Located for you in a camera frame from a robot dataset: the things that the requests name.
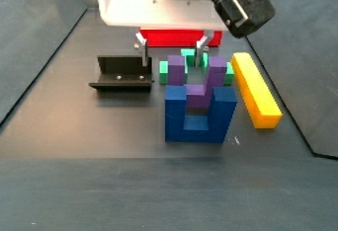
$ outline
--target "yellow block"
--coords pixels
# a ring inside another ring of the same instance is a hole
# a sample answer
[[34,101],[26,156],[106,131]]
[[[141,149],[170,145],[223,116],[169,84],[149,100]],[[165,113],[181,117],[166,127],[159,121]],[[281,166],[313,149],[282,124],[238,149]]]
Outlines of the yellow block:
[[249,53],[234,53],[235,78],[255,128],[276,128],[282,112]]

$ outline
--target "toy block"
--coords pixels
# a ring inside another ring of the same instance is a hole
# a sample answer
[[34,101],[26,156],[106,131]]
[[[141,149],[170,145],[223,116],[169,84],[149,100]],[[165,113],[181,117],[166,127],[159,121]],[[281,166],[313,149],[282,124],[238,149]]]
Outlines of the toy block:
[[225,78],[225,85],[231,86],[234,82],[235,71],[231,62],[227,62],[227,73]]
[[194,59],[195,59],[195,50],[191,48],[183,48],[181,50],[181,55],[185,57],[186,59],[186,64],[187,66],[194,66]]
[[207,116],[185,114],[187,89],[189,86],[167,86],[166,141],[222,143],[237,106],[234,89],[214,89]]
[[[178,46],[193,47],[203,37],[203,30],[162,30],[153,28],[141,28],[141,33],[149,41],[149,46]],[[219,46],[222,42],[222,31],[214,32],[214,38],[209,46]]]
[[207,115],[210,130],[222,128],[221,131],[223,130],[223,133],[227,133],[237,104],[238,99],[234,88],[215,87]]
[[169,62],[161,61],[161,84],[166,85],[169,82]]
[[185,75],[185,58],[181,55],[169,56],[169,84],[183,85],[186,81]]
[[207,131],[209,125],[207,125],[207,116],[201,115],[187,115],[185,117],[185,130],[189,131]]
[[[195,65],[195,49],[194,48],[183,48],[181,50],[181,55],[186,58],[187,66],[193,67]],[[201,59],[199,59],[199,66],[202,68],[203,73],[206,72],[207,62],[209,62],[209,56],[207,56],[207,53],[203,52]]]
[[250,54],[235,53],[231,63],[254,127],[276,128],[282,111]]
[[213,73],[226,73],[227,62],[223,57],[213,56],[209,58],[209,72]]
[[206,71],[209,68],[209,55],[206,52],[203,53],[203,56],[202,56],[201,67],[202,67],[203,75],[206,75]]

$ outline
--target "red block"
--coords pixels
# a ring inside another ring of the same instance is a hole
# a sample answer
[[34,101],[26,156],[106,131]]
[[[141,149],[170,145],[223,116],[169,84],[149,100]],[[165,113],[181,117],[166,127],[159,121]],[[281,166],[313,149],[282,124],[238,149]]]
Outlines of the red block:
[[[141,28],[141,33],[145,39],[149,40],[149,46],[179,47],[194,47],[197,41],[202,39],[205,34],[202,30],[158,30],[147,28]],[[222,31],[215,31],[209,46],[219,46],[222,36]]]

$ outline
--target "blue block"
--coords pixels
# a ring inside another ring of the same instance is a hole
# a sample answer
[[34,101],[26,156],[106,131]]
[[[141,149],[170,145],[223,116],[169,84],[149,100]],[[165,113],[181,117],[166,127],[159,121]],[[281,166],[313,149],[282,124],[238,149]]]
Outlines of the blue block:
[[186,88],[167,86],[166,141],[222,143],[235,107],[233,87],[219,87],[214,88],[209,115],[186,115]]
[[207,116],[187,115],[185,117],[185,130],[190,131],[207,131]]

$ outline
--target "green block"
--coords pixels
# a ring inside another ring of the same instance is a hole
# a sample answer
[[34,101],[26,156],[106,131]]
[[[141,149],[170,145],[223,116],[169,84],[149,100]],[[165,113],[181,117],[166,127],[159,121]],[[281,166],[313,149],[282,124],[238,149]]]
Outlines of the green block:
[[206,52],[203,52],[201,56],[201,67],[202,67],[203,75],[206,75],[207,66],[209,66],[209,55]]
[[227,73],[225,77],[225,85],[233,85],[234,77],[235,77],[235,71],[234,71],[231,62],[227,62]]
[[169,62],[161,61],[161,84],[166,85],[169,83]]
[[187,66],[187,62],[185,60],[185,83],[187,82],[187,72],[189,72],[189,66]]
[[185,56],[187,66],[194,66],[195,49],[183,48],[181,50],[181,55]]

